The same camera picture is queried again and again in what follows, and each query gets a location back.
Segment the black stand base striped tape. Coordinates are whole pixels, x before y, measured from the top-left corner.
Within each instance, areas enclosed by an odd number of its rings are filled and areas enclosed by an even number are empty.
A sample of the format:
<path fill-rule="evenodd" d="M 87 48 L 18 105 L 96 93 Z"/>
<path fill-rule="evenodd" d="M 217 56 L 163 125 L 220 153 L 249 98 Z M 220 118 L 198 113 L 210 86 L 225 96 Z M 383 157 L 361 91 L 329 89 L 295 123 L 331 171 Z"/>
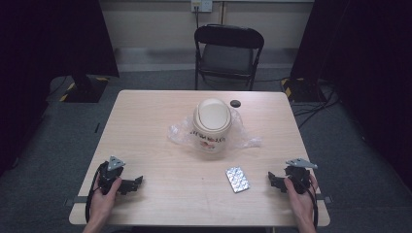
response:
<path fill-rule="evenodd" d="M 73 82 L 60 98 L 60 102 L 98 103 L 109 82 L 108 78 L 90 78 L 86 74 L 74 75 L 72 79 Z"/>
<path fill-rule="evenodd" d="M 289 101 L 293 103 L 326 101 L 317 83 L 311 83 L 302 78 L 284 78 L 281 80 L 281 88 Z"/>

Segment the clear plastic bag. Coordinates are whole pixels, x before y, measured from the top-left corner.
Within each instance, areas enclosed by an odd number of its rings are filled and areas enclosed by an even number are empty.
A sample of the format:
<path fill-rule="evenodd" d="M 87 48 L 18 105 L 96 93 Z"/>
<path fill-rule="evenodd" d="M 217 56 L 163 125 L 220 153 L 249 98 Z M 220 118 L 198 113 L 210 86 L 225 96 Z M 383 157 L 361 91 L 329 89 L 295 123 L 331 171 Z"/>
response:
<path fill-rule="evenodd" d="M 231 126 L 228 133 L 219 137 L 217 141 L 212 142 L 211 137 L 206 137 L 194 129 L 193 116 L 187 116 L 181 122 L 171 125 L 167 137 L 178 145 L 209 153 L 260 147 L 262 139 L 246 130 L 241 115 L 234 109 L 231 109 L 230 113 Z"/>

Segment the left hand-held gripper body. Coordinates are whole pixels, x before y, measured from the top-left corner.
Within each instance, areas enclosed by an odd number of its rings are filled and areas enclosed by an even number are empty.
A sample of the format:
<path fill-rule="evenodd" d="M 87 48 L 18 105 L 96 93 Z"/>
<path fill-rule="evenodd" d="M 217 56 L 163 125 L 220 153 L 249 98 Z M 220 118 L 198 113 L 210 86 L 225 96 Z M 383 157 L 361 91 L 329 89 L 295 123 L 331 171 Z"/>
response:
<path fill-rule="evenodd" d="M 107 194 L 113 182 L 121 175 L 125 163 L 111 155 L 108 161 L 105 161 L 99 168 L 98 186 L 103 194 Z"/>

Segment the person's right hand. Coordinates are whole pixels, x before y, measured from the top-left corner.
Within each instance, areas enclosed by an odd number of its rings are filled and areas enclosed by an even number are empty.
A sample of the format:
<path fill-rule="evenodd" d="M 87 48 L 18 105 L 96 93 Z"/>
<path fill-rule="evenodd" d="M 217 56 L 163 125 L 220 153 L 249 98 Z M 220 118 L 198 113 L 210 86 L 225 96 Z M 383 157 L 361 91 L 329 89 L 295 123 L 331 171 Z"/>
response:
<path fill-rule="evenodd" d="M 284 179 L 287 193 L 292 206 L 297 225 L 302 227 L 314 227 L 313 223 L 313 201 L 308 193 L 298 194 L 289 178 Z"/>

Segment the silver pill blister pack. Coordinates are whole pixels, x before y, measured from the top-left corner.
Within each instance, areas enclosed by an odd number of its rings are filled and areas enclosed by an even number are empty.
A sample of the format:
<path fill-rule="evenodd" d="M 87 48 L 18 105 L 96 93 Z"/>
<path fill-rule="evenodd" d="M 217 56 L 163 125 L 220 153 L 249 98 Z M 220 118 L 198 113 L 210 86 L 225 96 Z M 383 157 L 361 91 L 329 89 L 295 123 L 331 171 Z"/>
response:
<path fill-rule="evenodd" d="M 241 167 L 231 167 L 225 170 L 225 175 L 234 193 L 250 188 L 250 183 Z"/>

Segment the white wall power outlet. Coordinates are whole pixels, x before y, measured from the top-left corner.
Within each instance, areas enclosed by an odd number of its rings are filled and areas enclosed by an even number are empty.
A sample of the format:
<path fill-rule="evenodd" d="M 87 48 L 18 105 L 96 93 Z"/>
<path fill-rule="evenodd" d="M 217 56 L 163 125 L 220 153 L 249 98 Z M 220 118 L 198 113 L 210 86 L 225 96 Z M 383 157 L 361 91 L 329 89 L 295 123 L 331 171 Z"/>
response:
<path fill-rule="evenodd" d="M 190 0 L 190 10 L 193 13 L 211 13 L 213 10 L 212 0 Z"/>

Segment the black folding chair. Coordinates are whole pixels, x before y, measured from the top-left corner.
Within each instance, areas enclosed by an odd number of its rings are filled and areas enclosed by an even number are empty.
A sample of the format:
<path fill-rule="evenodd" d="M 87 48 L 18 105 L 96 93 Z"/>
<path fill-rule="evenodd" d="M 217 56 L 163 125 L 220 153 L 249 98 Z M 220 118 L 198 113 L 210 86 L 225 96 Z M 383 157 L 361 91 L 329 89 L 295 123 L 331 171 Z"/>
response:
<path fill-rule="evenodd" d="M 195 83 L 206 76 L 242 80 L 253 89 L 263 36 L 255 29 L 223 24 L 206 24 L 194 32 Z"/>

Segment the cream ceramic jar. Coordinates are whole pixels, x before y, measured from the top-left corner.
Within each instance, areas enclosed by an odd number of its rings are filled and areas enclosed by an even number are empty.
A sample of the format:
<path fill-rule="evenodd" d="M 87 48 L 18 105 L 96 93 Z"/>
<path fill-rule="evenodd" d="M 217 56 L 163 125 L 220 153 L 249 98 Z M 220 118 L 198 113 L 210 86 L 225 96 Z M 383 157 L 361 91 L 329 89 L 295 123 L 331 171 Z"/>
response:
<path fill-rule="evenodd" d="M 192 131 L 194 146 L 201 152 L 216 154 L 223 151 L 232 125 L 229 107 L 218 98 L 200 101 L 193 111 Z"/>

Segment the person's left hand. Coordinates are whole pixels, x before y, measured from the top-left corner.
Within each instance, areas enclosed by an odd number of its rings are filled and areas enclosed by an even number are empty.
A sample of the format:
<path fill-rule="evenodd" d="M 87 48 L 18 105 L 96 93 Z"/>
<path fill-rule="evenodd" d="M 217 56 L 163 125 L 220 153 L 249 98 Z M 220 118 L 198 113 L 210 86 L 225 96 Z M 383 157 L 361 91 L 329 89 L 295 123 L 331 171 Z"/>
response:
<path fill-rule="evenodd" d="M 89 223 L 103 224 L 109 218 L 115 205 L 118 189 L 121 185 L 121 178 L 116 178 L 107 194 L 103 194 L 98 182 L 93 186 L 93 195 L 90 205 Z"/>

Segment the dark curtain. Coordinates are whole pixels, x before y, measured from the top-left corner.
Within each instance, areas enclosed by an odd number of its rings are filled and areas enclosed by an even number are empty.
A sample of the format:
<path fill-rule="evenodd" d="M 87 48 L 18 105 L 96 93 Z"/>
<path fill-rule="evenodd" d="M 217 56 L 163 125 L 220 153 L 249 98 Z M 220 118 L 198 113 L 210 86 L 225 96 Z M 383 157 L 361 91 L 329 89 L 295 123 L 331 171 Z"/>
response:
<path fill-rule="evenodd" d="M 291 77 L 334 82 L 412 190 L 412 0 L 314 0 Z"/>
<path fill-rule="evenodd" d="M 0 176 L 48 106 L 51 81 L 119 74 L 100 0 L 0 0 Z"/>

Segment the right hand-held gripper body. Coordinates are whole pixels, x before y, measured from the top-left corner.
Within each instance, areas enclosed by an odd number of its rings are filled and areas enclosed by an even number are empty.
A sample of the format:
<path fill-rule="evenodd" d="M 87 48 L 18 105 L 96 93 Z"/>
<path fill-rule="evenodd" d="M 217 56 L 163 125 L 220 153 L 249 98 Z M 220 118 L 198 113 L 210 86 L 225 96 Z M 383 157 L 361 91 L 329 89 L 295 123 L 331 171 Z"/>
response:
<path fill-rule="evenodd" d="M 292 181 L 295 191 L 303 194 L 311 185 L 309 169 L 317 169 L 318 165 L 303 158 L 287 160 L 286 164 L 287 177 Z"/>

